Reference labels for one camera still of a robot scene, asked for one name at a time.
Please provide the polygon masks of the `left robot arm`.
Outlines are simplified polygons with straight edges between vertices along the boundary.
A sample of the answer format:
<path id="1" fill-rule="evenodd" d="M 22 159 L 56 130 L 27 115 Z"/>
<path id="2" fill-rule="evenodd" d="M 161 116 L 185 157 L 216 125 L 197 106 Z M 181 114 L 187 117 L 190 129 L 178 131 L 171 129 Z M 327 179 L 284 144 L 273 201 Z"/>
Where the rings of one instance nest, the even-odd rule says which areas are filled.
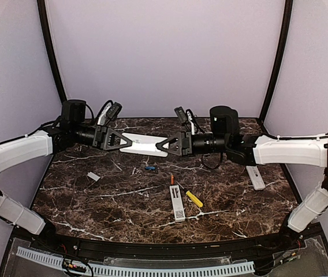
<path id="1" fill-rule="evenodd" d="M 115 151 L 130 147 L 132 141 L 108 124 L 116 120 L 122 106 L 108 100 L 97 115 L 85 118 L 90 107 L 84 100 L 63 102 L 60 116 L 40 125 L 35 131 L 0 142 L 0 173 L 29 160 L 55 155 L 82 144 L 103 151 Z M 55 226 L 38 213 L 11 199 L 0 190 L 0 218 L 14 226 L 38 236 L 38 242 L 49 252 L 61 246 L 55 235 Z"/>

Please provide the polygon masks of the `yellow handled screwdriver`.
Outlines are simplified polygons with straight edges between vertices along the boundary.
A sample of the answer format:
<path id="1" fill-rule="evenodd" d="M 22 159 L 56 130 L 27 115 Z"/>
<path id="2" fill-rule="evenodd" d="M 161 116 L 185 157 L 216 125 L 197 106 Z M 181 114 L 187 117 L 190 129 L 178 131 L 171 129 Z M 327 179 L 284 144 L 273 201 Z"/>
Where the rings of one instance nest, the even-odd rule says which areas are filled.
<path id="1" fill-rule="evenodd" d="M 183 188 L 183 191 L 185 193 L 186 196 L 188 196 L 188 198 L 199 208 L 203 207 L 203 203 L 202 201 L 196 197 L 190 190 Z"/>

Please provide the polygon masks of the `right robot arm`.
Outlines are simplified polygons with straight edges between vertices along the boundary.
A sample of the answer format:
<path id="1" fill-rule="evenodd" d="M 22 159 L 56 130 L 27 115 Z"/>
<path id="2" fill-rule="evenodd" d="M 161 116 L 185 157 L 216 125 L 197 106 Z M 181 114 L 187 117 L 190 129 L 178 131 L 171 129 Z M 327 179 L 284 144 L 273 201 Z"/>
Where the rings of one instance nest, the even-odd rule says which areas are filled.
<path id="1" fill-rule="evenodd" d="M 285 218 L 274 246 L 287 250 L 313 219 L 328 207 L 328 133 L 281 137 L 270 134 L 241 134 L 238 112 L 228 106 L 210 109 L 209 133 L 178 132 L 156 148 L 177 156 L 220 153 L 243 166 L 264 164 L 304 164 L 324 169 L 324 179 Z"/>

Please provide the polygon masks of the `white battery cover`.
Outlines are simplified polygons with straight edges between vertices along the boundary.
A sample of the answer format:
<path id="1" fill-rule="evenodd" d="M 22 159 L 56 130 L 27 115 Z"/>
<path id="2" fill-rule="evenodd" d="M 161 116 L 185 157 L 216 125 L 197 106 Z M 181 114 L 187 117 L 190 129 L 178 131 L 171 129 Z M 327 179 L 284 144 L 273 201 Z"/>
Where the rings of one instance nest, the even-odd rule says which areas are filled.
<path id="1" fill-rule="evenodd" d="M 93 173 L 93 172 L 89 172 L 89 173 L 87 174 L 87 177 L 93 179 L 93 180 L 96 181 L 96 182 L 100 180 L 100 176 L 96 175 L 96 174 Z"/>

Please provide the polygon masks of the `slim white remote control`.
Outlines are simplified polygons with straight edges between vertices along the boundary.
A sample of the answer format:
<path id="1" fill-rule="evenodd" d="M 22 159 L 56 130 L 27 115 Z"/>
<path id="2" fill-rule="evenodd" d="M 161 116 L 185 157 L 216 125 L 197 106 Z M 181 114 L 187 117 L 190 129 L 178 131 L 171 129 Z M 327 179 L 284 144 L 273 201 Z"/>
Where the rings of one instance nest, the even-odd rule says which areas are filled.
<path id="1" fill-rule="evenodd" d="M 170 185 L 169 190 L 170 190 L 170 197 L 172 200 L 174 220 L 175 222 L 183 222 L 185 220 L 185 212 L 182 203 L 180 188 L 178 185 Z"/>

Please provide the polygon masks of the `white TCL air-conditioner remote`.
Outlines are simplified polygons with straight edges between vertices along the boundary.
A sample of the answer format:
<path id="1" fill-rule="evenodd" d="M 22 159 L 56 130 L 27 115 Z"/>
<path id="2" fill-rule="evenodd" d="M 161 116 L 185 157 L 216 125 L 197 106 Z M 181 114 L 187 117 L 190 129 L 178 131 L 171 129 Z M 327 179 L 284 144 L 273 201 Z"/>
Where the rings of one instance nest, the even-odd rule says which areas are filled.
<path id="1" fill-rule="evenodd" d="M 158 157 L 168 156 L 167 152 L 161 151 L 156 147 L 156 143 L 166 140 L 166 137 L 134 133 L 123 133 L 122 135 L 130 139 L 132 141 L 132 145 L 130 147 L 121 148 L 120 152 Z"/>

